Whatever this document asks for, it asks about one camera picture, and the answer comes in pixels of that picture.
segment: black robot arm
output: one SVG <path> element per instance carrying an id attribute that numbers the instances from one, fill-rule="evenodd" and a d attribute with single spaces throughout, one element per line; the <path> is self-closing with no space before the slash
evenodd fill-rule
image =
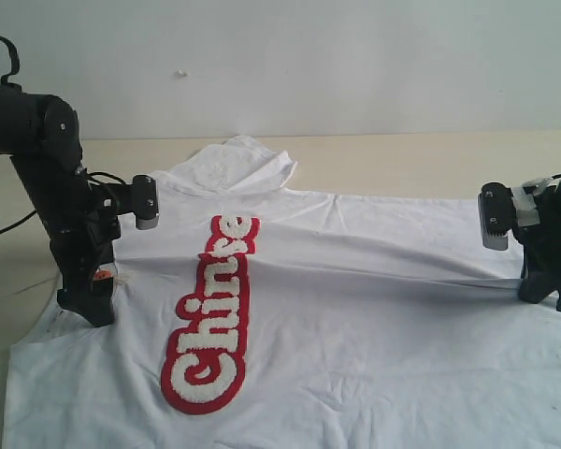
<path id="1" fill-rule="evenodd" d="M 26 94 L 8 81 L 19 71 L 16 48 L 7 39 L 11 72 L 0 81 L 0 154 L 10 156 L 50 238 L 63 277 L 58 303 L 93 326 L 114 322 L 114 280 L 96 279 L 113 262 L 112 241 L 121 236 L 118 216 L 133 212 L 138 229 L 157 225 L 156 182 L 136 175 L 128 185 L 82 165 L 77 113 L 54 95 Z M 102 182 L 107 175 L 119 182 Z"/>
<path id="2" fill-rule="evenodd" d="M 484 246 L 506 250 L 509 231 L 524 246 L 518 297 L 537 304 L 556 291 L 561 311 L 561 175 L 512 189 L 490 182 L 478 200 Z"/>

